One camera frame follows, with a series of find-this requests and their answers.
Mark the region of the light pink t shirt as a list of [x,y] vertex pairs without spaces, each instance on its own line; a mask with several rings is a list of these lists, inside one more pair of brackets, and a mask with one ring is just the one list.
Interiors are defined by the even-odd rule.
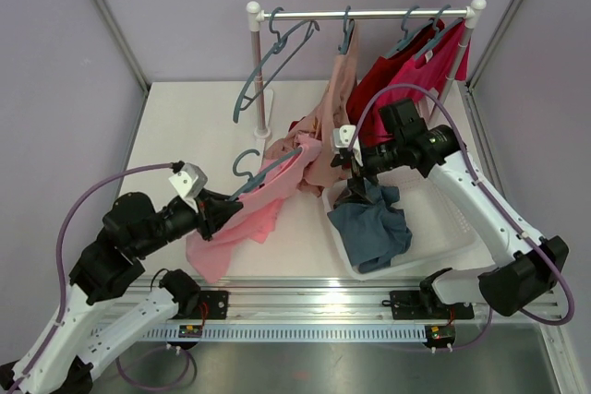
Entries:
[[286,199],[296,193],[304,169],[320,154],[321,144],[304,135],[295,149],[303,152],[271,170],[262,185],[238,200],[244,207],[238,211],[210,241],[198,233],[186,238],[188,263],[207,282],[214,283],[225,276],[235,248],[246,240],[259,244],[274,231],[278,214]]

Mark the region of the blue-grey t shirt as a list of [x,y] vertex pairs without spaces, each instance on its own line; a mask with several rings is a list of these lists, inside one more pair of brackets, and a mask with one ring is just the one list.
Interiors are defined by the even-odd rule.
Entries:
[[350,265],[361,274],[389,267],[408,251],[413,238],[404,211],[394,206],[399,188],[366,183],[366,191],[368,203],[341,201],[328,212]]

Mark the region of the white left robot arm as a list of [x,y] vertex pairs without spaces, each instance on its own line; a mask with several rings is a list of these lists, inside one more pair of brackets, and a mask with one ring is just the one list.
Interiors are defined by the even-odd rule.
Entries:
[[196,202],[191,207],[175,197],[157,211],[143,193],[119,197],[70,271],[42,336],[20,360],[2,365],[1,387],[9,393],[87,393],[101,371],[153,326],[195,313],[206,316],[201,288],[175,269],[118,321],[92,332],[144,273],[143,259],[189,233],[209,241],[243,208],[240,201],[208,190],[200,191]]

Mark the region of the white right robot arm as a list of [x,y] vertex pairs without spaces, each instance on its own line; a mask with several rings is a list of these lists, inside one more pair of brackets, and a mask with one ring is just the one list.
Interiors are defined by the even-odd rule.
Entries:
[[561,274],[569,255],[567,244],[559,236],[544,236],[525,221],[477,171],[455,123],[428,127],[409,99],[381,108],[380,119],[386,138],[372,147],[360,147],[354,125],[332,133],[332,163],[348,166],[352,173],[338,205],[371,205],[368,187],[378,182],[379,174],[408,167],[461,211],[493,260],[488,267],[447,268],[426,277],[418,296],[421,310],[441,316],[452,304],[485,303],[503,316],[512,316],[560,286],[571,315],[573,295]]

